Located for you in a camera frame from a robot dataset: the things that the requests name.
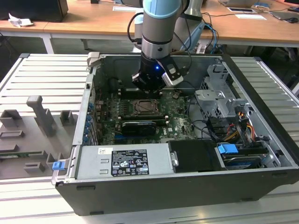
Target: crumpled paper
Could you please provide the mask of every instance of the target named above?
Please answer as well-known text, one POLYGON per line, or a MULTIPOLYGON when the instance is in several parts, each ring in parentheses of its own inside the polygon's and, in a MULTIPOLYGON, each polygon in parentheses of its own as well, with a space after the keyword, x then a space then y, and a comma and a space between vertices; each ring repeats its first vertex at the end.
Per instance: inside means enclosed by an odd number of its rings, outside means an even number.
POLYGON ((11 24, 13 24, 15 27, 18 27, 18 28, 33 25, 33 23, 31 22, 30 19, 19 19, 19 18, 12 16, 10 13, 9 13, 8 21, 11 24))

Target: motherboard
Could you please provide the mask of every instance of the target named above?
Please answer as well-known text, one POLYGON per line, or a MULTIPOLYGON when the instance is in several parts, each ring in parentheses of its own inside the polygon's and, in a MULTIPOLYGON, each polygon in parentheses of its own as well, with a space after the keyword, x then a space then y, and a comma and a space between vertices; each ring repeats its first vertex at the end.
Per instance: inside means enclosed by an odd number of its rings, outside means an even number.
POLYGON ((95 105, 101 145, 196 139, 186 114, 188 96, 181 91, 164 90, 154 98, 134 96, 100 94, 95 105))

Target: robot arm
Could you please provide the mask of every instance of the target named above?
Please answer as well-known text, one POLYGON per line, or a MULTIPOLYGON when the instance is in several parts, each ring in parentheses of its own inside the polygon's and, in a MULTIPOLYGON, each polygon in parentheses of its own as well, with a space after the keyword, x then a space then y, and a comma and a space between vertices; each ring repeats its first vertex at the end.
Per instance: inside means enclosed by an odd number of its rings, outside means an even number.
POLYGON ((152 93, 183 81, 188 72, 179 68, 170 57, 171 42, 178 17, 190 0, 122 0, 131 6, 143 7, 142 53, 140 70, 132 82, 140 90, 152 93))

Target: red wire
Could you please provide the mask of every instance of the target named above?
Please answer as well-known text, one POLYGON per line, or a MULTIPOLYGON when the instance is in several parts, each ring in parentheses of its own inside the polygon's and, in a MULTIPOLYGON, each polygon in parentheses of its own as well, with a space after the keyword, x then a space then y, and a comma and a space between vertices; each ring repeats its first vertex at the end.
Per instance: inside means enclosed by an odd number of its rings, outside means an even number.
POLYGON ((229 133, 229 129, 230 129, 230 127, 232 127, 232 126, 235 126, 234 124, 231 124, 229 127, 228 127, 228 133, 229 133))

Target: paper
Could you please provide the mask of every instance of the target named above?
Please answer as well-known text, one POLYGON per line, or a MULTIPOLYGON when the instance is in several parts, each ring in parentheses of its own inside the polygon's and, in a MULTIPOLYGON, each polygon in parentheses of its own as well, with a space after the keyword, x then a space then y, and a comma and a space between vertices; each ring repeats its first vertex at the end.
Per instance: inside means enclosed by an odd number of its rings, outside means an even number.
POLYGON ((267 20, 261 15, 252 15, 252 14, 236 14, 236 17, 239 19, 251 19, 251 20, 267 20))
POLYGON ((113 6, 113 11, 120 12, 136 12, 139 8, 135 7, 125 7, 125 6, 113 6))
POLYGON ((19 18, 12 16, 10 13, 9 13, 8 21, 11 24, 13 24, 15 27, 18 27, 18 28, 33 25, 33 23, 31 22, 30 19, 19 19, 19 18))

